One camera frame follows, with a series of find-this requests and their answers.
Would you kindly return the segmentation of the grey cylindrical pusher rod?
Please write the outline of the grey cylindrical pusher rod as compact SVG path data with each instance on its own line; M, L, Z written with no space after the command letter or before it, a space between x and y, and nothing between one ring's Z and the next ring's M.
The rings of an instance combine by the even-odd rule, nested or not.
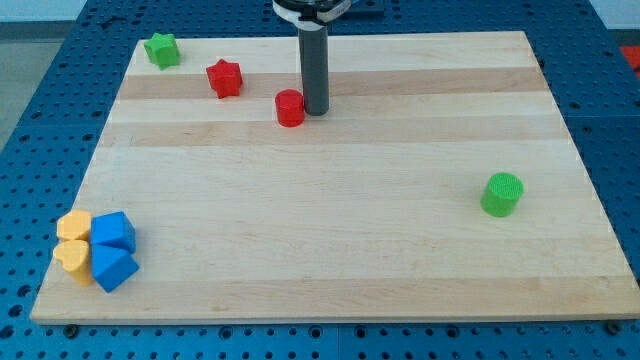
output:
M298 31L303 102L305 112L321 116L328 112L328 31Z

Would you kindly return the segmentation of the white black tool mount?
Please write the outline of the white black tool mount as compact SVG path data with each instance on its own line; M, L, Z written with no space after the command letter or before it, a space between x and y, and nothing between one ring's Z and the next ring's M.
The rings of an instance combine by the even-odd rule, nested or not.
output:
M323 28L344 15L351 0L273 0L274 12L297 28Z

